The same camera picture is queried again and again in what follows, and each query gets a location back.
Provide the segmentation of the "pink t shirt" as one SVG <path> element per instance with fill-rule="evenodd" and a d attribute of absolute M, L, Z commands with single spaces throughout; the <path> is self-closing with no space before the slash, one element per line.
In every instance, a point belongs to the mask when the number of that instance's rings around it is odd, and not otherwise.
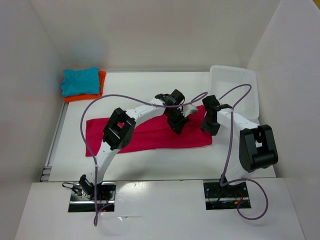
<path fill-rule="evenodd" d="M 213 143 L 209 133 L 202 132 L 205 118 L 203 105 L 197 106 L 198 112 L 188 116 L 189 120 L 181 134 L 175 133 L 167 123 L 165 115 L 152 118 L 134 130 L 132 140 L 120 154 L 155 149 L 188 149 L 209 146 Z M 103 129 L 109 118 L 94 118 L 86 121 L 85 139 L 95 155 L 102 143 Z"/>

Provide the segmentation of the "orange t shirt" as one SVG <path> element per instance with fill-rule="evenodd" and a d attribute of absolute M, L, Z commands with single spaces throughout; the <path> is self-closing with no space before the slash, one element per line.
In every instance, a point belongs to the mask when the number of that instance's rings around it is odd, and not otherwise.
<path fill-rule="evenodd" d="M 65 69 L 60 85 L 64 102 L 94 100 L 103 95 L 107 72 L 96 67 L 84 70 Z"/>

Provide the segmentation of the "teal t shirt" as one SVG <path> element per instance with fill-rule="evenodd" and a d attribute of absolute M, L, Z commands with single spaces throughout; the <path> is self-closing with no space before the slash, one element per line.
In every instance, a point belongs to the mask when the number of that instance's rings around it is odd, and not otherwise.
<path fill-rule="evenodd" d="M 83 70 L 65 69 L 60 88 L 63 97 L 80 94 L 98 94 L 100 92 L 99 68 L 91 67 Z"/>

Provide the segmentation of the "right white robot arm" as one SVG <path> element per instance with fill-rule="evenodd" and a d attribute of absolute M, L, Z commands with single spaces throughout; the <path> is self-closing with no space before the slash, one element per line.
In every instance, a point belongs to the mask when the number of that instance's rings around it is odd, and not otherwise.
<path fill-rule="evenodd" d="M 258 125 L 236 113 L 229 104 L 221 104 L 215 95 L 202 100 L 206 111 L 200 129 L 216 136 L 221 126 L 230 130 L 226 163 L 220 177 L 219 191 L 229 197 L 237 190 L 237 184 L 245 182 L 251 173 L 267 169 L 278 163 L 278 151 L 272 128 L 268 124 Z M 233 138 L 238 138 L 239 162 L 228 169 Z"/>

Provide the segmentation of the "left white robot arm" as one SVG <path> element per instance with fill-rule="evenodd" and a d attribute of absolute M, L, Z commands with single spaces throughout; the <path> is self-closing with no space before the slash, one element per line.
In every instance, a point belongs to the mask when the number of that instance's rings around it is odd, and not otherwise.
<path fill-rule="evenodd" d="M 129 110 L 116 108 L 103 128 L 98 153 L 93 153 L 81 130 L 81 137 L 86 148 L 93 155 L 94 161 L 94 167 L 83 174 L 79 180 L 83 196 L 88 200 L 94 200 L 99 196 L 99 185 L 102 184 L 113 158 L 129 145 L 135 128 L 142 123 L 165 115 L 169 127 L 176 134 L 180 134 L 189 120 L 189 115 L 198 112 L 194 105 L 183 104 L 184 100 L 184 95 L 175 89 L 171 94 L 158 94 L 151 101 L 143 102 L 142 105 Z"/>

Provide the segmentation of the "white plastic basket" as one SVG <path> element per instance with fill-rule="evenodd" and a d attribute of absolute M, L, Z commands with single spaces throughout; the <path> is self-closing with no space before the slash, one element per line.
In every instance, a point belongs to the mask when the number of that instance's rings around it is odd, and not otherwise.
<path fill-rule="evenodd" d="M 260 109 L 255 72 L 239 67 L 211 66 L 208 95 L 215 95 L 220 103 L 233 106 L 245 93 L 248 95 L 237 104 L 235 112 L 248 120 L 257 120 Z"/>

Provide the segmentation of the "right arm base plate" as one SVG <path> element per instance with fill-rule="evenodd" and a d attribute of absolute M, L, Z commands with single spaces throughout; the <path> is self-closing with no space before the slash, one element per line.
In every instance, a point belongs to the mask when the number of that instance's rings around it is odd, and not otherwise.
<path fill-rule="evenodd" d="M 206 210 L 250 209 L 251 203 L 245 182 L 221 186 L 219 180 L 203 182 Z"/>

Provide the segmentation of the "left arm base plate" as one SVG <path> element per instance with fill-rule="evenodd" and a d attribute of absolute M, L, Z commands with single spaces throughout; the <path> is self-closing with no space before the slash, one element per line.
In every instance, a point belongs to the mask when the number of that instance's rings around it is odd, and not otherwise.
<path fill-rule="evenodd" d="M 80 185 L 66 186 L 71 188 L 69 199 L 69 213 L 93 213 L 95 212 L 95 201 L 90 199 Z M 97 194 L 97 209 L 101 212 L 114 212 L 116 198 L 116 184 L 102 183 Z"/>

